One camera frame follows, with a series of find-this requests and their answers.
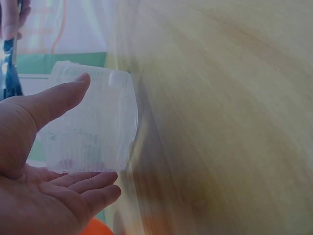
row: palm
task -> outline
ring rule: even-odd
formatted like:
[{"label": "palm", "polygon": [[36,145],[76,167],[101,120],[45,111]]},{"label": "palm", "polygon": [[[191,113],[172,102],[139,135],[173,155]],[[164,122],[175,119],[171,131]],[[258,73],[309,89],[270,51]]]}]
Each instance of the palm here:
[{"label": "palm", "polygon": [[85,75],[0,102],[0,234],[79,234],[119,197],[114,172],[59,175],[25,164],[36,133],[75,107],[89,83]]},{"label": "palm", "polygon": [[19,179],[0,177],[0,201],[5,202],[0,204],[0,217],[5,214],[2,229],[6,231],[19,224],[12,234],[78,234],[97,213],[94,202],[98,197],[105,198],[101,207],[112,202],[110,187],[114,186],[106,186],[116,178],[116,173],[74,173],[60,177],[31,166],[26,166]]}]

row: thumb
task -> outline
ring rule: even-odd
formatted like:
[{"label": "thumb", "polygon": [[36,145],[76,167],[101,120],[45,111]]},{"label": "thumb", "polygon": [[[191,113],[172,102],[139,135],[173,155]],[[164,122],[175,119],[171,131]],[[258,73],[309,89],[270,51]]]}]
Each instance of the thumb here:
[{"label": "thumb", "polygon": [[78,105],[89,85],[90,77],[85,73],[75,82],[0,102],[0,175],[22,176],[36,133]]},{"label": "thumb", "polygon": [[64,83],[30,96],[15,96],[3,102],[19,105],[28,111],[36,123],[38,132],[49,122],[77,106],[84,98],[89,85],[90,76],[84,73],[74,82]]},{"label": "thumb", "polygon": [[0,0],[1,33],[4,40],[15,37],[19,29],[19,10],[17,0]]}]

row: wooden surface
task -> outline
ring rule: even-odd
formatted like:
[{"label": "wooden surface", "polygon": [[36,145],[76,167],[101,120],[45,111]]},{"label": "wooden surface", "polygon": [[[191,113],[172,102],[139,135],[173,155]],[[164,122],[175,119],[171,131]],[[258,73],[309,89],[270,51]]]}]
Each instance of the wooden surface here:
[{"label": "wooden surface", "polygon": [[313,1],[120,0],[139,128],[116,234],[313,234]]}]

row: orange object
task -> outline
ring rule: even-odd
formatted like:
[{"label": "orange object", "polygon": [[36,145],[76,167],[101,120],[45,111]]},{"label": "orange object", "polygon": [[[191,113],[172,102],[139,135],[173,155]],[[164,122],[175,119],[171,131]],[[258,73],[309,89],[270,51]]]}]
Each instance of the orange object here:
[{"label": "orange object", "polygon": [[100,220],[93,218],[81,235],[114,235]]}]

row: finger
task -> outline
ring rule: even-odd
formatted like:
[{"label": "finger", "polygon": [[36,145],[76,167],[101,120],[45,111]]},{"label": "finger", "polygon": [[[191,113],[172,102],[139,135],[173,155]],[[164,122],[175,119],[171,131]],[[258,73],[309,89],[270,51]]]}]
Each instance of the finger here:
[{"label": "finger", "polygon": [[79,181],[86,180],[98,175],[99,172],[75,172],[50,181],[57,186],[69,187]]},{"label": "finger", "polygon": [[91,215],[95,216],[119,198],[121,189],[116,185],[110,185],[105,188],[86,191],[81,195],[88,204]]},{"label": "finger", "polygon": [[102,172],[92,178],[79,181],[68,188],[79,194],[88,190],[104,188],[117,180],[116,172]]},{"label": "finger", "polygon": [[90,76],[85,73],[75,82],[65,83],[30,96],[15,96],[5,99],[24,108],[33,118],[37,132],[50,121],[77,106],[90,85]]},{"label": "finger", "polygon": [[23,8],[22,10],[24,10],[25,8],[28,8],[30,6],[30,0],[23,0]]},{"label": "finger", "polygon": [[30,12],[31,12],[30,7],[27,7],[24,10],[22,10],[22,12],[20,13],[19,28],[23,27],[23,25],[25,24],[27,17],[29,16]]},{"label": "finger", "polygon": [[21,33],[18,33],[18,40],[22,39],[22,34]]},{"label": "finger", "polygon": [[15,37],[19,28],[19,10],[17,0],[0,0],[1,3],[1,30],[4,40]]},{"label": "finger", "polygon": [[41,180],[44,182],[49,182],[51,180],[60,178],[65,175],[64,173],[58,174],[56,172],[49,171],[46,167],[33,167],[33,168],[35,171],[37,171],[37,173],[40,175]]},{"label": "finger", "polygon": [[58,174],[52,171],[49,171],[46,167],[34,167],[26,164],[26,172],[29,175],[38,175],[39,179],[44,182],[48,182],[54,179],[57,179],[64,174]]}]

